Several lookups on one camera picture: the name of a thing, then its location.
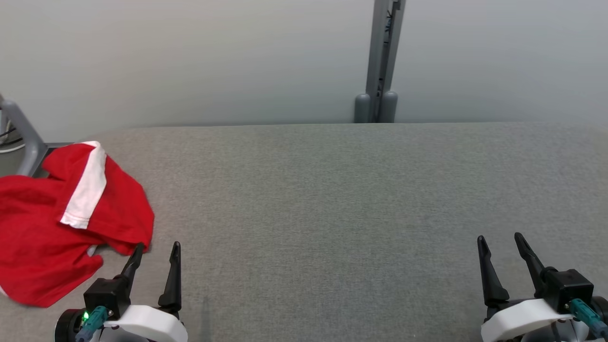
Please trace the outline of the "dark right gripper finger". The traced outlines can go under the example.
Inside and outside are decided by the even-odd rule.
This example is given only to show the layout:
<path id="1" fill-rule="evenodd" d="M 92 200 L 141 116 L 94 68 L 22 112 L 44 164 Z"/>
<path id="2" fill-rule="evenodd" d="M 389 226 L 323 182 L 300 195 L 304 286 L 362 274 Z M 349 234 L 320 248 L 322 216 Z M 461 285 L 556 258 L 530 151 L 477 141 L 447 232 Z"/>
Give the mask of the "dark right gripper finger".
<path id="1" fill-rule="evenodd" d="M 545 282 L 542 277 L 545 266 L 541 263 L 536 253 L 532 250 L 523 234 L 516 232 L 514 234 L 515 244 L 517 245 L 521 258 L 526 262 L 532 283 L 534 286 L 534 297 L 543 297 L 545 292 Z"/>
<path id="2" fill-rule="evenodd" d="M 477 248 L 482 290 L 484 292 L 484 304 L 486 307 L 488 307 L 488 309 L 500 309 L 501 306 L 508 303 L 510 295 L 499 281 L 491 261 L 491 251 L 484 236 L 482 235 L 478 236 L 477 238 Z"/>

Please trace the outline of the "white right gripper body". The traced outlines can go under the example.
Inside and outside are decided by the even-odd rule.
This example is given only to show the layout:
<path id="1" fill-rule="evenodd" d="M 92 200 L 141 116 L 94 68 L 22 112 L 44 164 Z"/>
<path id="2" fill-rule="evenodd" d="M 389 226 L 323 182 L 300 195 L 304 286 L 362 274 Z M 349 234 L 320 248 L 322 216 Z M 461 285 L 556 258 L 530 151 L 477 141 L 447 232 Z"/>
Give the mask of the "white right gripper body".
<path id="1" fill-rule="evenodd" d="M 497 342 L 525 335 L 558 320 L 571 320 L 573 315 L 560 314 L 543 299 L 525 300 L 500 310 L 481 326 L 484 342 Z"/>

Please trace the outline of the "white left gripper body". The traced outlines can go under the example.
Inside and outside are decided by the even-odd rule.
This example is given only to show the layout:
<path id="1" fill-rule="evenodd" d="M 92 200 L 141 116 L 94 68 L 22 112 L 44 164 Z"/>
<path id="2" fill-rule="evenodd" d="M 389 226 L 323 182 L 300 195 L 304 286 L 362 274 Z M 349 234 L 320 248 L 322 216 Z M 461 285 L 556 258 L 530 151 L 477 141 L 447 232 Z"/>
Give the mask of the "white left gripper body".
<path id="1" fill-rule="evenodd" d="M 104 323 L 105 342 L 187 342 L 176 316 L 147 305 L 131 305 L 117 321 Z"/>

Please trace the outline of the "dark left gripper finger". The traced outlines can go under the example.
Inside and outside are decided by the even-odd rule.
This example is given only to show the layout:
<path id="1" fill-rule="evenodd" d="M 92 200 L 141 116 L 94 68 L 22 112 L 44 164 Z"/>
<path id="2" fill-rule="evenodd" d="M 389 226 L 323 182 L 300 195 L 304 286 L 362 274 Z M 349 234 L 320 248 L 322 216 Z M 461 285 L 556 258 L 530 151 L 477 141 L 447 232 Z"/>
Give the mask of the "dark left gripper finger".
<path id="1" fill-rule="evenodd" d="M 121 281 L 128 290 L 131 290 L 132 288 L 135 272 L 141 264 L 144 249 L 145 245 L 143 243 L 137 243 L 134 251 L 124 265 L 122 272 L 116 276 L 116 279 Z"/>
<path id="2" fill-rule="evenodd" d="M 181 300 L 181 244 L 174 242 L 169 258 L 170 269 L 163 294 L 159 296 L 159 310 L 165 313 L 179 313 Z"/>

